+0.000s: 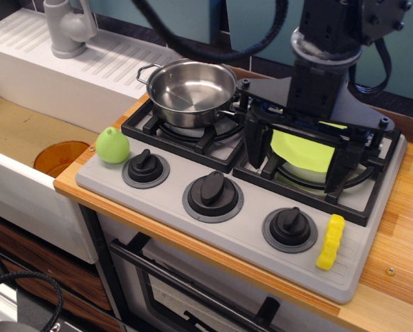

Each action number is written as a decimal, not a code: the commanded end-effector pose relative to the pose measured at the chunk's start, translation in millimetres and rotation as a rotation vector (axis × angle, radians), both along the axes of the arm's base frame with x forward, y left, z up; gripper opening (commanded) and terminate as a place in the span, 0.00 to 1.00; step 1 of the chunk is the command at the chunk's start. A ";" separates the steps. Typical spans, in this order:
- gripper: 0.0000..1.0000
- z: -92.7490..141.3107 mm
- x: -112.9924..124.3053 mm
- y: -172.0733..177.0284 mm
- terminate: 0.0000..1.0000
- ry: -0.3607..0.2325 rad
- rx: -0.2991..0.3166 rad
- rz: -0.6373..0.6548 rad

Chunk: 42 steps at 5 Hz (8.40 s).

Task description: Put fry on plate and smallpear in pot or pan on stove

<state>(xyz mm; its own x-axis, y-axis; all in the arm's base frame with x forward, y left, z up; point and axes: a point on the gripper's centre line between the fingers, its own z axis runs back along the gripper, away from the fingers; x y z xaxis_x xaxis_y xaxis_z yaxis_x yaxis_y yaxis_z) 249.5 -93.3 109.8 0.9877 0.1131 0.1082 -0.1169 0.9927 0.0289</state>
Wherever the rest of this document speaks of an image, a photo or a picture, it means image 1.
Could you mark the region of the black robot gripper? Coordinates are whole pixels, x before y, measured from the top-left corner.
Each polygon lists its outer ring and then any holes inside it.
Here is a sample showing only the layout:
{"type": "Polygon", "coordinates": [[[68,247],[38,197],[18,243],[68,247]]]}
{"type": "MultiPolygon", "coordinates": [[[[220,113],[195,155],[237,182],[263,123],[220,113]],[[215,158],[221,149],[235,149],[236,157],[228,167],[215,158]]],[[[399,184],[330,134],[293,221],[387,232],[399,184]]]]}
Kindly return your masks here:
{"type": "Polygon", "coordinates": [[[343,72],[297,63],[291,77],[237,82],[245,111],[244,142],[248,162],[263,163],[273,130],[335,147],[325,193],[339,192],[361,162],[369,139],[392,132],[393,122],[358,101],[343,72]]]}

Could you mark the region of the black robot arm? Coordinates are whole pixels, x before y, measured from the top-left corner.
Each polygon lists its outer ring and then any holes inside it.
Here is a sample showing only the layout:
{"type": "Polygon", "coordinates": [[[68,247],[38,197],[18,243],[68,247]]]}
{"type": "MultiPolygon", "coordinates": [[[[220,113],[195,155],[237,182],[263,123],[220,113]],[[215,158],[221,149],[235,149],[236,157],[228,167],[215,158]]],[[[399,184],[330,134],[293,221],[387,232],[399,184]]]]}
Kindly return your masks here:
{"type": "Polygon", "coordinates": [[[410,7],[407,1],[305,1],[291,35],[291,79],[237,84],[249,163],[261,166],[274,130],[332,146],[324,190],[339,192],[394,129],[392,120],[350,94],[356,62],[363,46],[375,45],[386,74],[392,72],[384,38],[403,28],[410,7]]]}

